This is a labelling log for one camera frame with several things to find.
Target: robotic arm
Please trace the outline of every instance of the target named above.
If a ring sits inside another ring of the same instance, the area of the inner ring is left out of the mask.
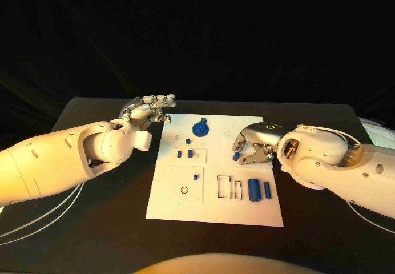
[[[344,135],[356,141],[347,145]],[[269,123],[251,124],[239,133],[232,150],[251,142],[255,153],[239,164],[277,158],[281,170],[305,187],[327,188],[346,201],[395,218],[395,150],[360,142],[349,134],[300,125],[288,131]]]
[[[0,207],[53,195],[114,169],[132,148],[150,149],[150,123],[166,121],[161,108],[174,95],[137,97],[120,118],[36,136],[0,152]]]

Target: blue object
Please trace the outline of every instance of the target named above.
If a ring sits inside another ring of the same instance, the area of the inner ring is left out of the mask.
[[[264,182],[264,188],[265,188],[265,198],[271,199],[269,182]]]
[[[233,158],[232,158],[232,159],[233,159],[233,161],[238,161],[239,156],[241,156],[241,153],[236,151],[236,152],[235,152],[235,155],[233,155]]]
[[[197,137],[203,137],[203,136],[207,135],[207,125],[206,125],[206,123],[207,123],[207,120],[203,117],[200,122],[196,123],[192,127],[192,132]]]
[[[259,189],[259,181],[258,181],[258,179],[249,179],[246,182],[248,182],[249,201],[258,202],[258,201],[262,200],[262,198],[261,198],[261,189]]]

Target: black curtain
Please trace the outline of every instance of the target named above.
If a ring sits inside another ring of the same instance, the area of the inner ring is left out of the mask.
[[[223,1],[6,0],[0,11],[1,148],[49,132],[75,96],[349,104],[395,128],[385,16]]]

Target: black table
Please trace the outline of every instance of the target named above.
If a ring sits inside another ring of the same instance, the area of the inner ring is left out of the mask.
[[[75,98],[53,131],[114,119],[125,102]],[[353,110],[344,105],[179,101],[169,112],[262,116],[267,122],[290,127],[303,123],[334,128],[370,143]],[[150,151],[134,150],[128,161],[85,184],[75,205],[45,231],[0,246],[0,270],[130,273],[184,255],[236,253],[321,272],[391,272],[395,236],[366,223],[330,191],[303,187],[281,172],[278,161],[274,176],[284,228],[145,219],[161,124],[151,125],[148,131],[154,136]],[[69,192],[6,207],[0,233],[46,212]],[[393,225],[392,219],[357,210],[380,224]],[[1,242],[36,230],[55,217]]]

